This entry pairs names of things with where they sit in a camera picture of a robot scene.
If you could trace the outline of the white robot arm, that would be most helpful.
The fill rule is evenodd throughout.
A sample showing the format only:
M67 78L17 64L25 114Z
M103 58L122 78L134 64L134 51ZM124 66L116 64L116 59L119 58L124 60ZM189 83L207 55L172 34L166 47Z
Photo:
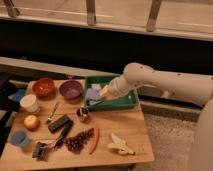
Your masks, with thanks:
M213 76L154 70L140 63L129 63L100 92L104 100L117 99L145 85L203 108L196 127L187 171L213 171Z

